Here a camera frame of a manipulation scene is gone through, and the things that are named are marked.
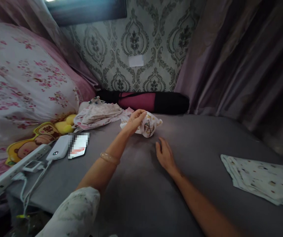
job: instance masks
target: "black bag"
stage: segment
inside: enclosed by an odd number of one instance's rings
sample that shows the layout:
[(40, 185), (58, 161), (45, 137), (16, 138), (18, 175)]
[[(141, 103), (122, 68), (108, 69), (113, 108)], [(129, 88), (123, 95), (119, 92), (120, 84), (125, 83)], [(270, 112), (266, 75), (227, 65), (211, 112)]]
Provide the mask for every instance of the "black bag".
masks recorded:
[(101, 90), (97, 92), (97, 95), (100, 96), (101, 100), (105, 100), (108, 103), (117, 103), (121, 105), (122, 98), (131, 97), (133, 100), (138, 100), (139, 95), (141, 94), (150, 94), (155, 93), (154, 101), (146, 101), (145, 103), (154, 103), (154, 110), (149, 111), (151, 113), (158, 114), (168, 114), (168, 115), (177, 115), (184, 114), (189, 108), (189, 99), (184, 95), (177, 92), (137, 92), (132, 93), (126, 96), (122, 96), (122, 92), (110, 92), (107, 90)]

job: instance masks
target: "hand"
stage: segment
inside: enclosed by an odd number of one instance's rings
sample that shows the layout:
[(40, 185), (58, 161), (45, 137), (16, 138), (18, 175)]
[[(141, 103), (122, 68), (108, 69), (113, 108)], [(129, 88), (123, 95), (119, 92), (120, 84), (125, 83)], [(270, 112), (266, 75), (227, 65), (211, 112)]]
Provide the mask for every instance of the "hand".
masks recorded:
[(170, 145), (163, 138), (159, 138), (159, 139), (161, 141), (161, 147), (160, 147), (160, 143), (156, 142), (158, 161), (170, 175), (179, 173), (179, 169), (174, 162)]
[(128, 132), (129, 136), (133, 135), (146, 115), (147, 111), (141, 109), (136, 110), (131, 114), (126, 126), (122, 129), (122, 131)]

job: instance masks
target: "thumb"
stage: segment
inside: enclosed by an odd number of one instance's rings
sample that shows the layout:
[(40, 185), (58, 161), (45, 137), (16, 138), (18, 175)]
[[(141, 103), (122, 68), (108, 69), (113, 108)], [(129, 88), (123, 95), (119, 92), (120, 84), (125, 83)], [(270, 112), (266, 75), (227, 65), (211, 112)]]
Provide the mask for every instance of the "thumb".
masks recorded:
[(146, 115), (147, 115), (146, 111), (143, 112), (141, 115), (139, 115), (139, 117), (138, 117), (139, 122), (142, 122), (142, 120), (146, 117)]
[(159, 154), (161, 154), (161, 147), (160, 147), (159, 142), (156, 142), (156, 151), (157, 151), (157, 156), (158, 156)]

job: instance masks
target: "fabric pile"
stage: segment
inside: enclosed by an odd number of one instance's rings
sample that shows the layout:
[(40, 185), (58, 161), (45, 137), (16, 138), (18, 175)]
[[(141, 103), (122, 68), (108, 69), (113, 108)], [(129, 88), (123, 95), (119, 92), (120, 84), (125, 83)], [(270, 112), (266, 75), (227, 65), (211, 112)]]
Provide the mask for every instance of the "fabric pile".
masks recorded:
[(283, 205), (283, 165), (220, 156), (233, 185), (275, 205)]
[[(122, 116), (121, 120), (122, 120), (121, 128), (123, 129), (126, 126), (129, 117)], [(137, 128), (137, 131), (135, 133), (142, 134), (144, 137), (149, 138), (154, 134), (157, 127), (160, 126), (161, 124), (162, 124), (161, 119), (158, 119), (153, 114), (147, 112), (146, 117), (141, 122), (141, 126)]]
[(108, 104), (100, 100), (99, 96), (89, 102), (80, 105), (79, 114), (74, 118), (74, 132), (89, 130), (115, 122), (122, 116), (128, 116), (134, 112), (131, 108), (123, 110), (118, 104)]

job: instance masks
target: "purple curtain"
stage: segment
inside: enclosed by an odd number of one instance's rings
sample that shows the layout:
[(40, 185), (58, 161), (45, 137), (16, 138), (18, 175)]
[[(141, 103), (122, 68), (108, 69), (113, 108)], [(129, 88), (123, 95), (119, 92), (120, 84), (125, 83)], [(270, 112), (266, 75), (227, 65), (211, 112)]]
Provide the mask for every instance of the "purple curtain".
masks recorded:
[(44, 0), (0, 0), (0, 22), (25, 27), (55, 43), (67, 63), (96, 90), (100, 89), (94, 75), (52, 18)]
[(283, 156), (283, 0), (207, 1), (174, 91)]

